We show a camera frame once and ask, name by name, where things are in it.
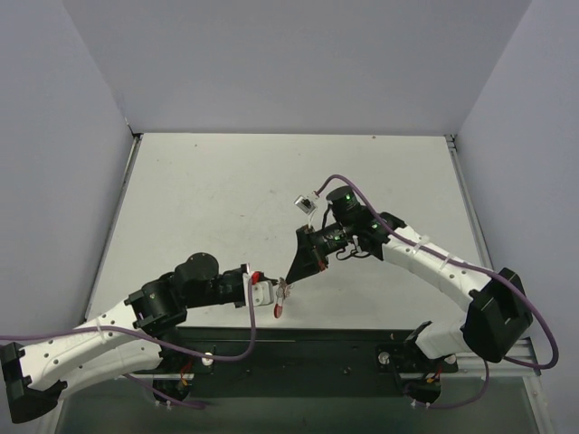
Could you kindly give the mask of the metal key holder red handle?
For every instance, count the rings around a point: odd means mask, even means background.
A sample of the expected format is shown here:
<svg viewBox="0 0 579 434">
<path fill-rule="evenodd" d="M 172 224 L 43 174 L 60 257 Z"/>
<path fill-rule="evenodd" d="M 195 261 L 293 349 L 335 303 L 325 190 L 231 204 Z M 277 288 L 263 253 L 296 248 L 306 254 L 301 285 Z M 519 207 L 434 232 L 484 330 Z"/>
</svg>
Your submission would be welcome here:
<svg viewBox="0 0 579 434">
<path fill-rule="evenodd" d="M 291 284 L 284 278 L 280 278 L 275 290 L 275 303 L 273 308 L 273 316 L 275 319 L 280 319 L 283 313 L 284 302 L 290 296 Z"/>
</svg>

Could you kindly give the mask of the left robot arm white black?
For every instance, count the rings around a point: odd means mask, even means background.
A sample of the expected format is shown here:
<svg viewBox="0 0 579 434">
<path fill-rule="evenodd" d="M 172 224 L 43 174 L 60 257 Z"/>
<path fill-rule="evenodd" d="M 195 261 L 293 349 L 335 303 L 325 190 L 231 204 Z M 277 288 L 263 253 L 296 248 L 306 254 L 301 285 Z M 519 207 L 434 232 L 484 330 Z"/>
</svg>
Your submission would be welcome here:
<svg viewBox="0 0 579 434">
<path fill-rule="evenodd" d="M 159 366 L 166 372 L 177 371 L 186 355 L 204 365 L 247 358 L 257 337 L 254 317 L 249 346 L 238 355 L 187 349 L 179 341 L 177 327 L 192 308 L 269 306 L 278 284 L 247 264 L 221 272 L 214 256 L 196 253 L 70 331 L 7 337 L 1 348 L 1 369 L 12 422 L 38 419 L 65 395 L 96 382 Z"/>
</svg>

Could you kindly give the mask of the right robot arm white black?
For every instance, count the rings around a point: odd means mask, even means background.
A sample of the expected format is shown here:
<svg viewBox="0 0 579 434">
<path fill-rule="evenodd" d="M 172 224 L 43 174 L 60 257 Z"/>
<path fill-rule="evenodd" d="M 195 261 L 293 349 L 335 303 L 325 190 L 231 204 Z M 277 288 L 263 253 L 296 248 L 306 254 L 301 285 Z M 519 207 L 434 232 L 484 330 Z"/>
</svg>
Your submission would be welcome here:
<svg viewBox="0 0 579 434">
<path fill-rule="evenodd" d="M 502 269 L 492 278 L 486 271 L 474 270 L 403 220 L 388 212 L 372 212 L 348 185 L 327 195 L 327 210 L 334 223 L 319 230 L 308 225 L 297 229 L 297 251 L 285 278 L 287 284 L 324 271 L 330 255 L 348 246 L 362 256 L 406 269 L 465 314 L 451 323 L 425 322 L 411 333 L 412 347 L 431 360 L 474 353 L 498 363 L 530 327 L 533 317 L 520 299 L 522 284 L 513 271 Z"/>
</svg>

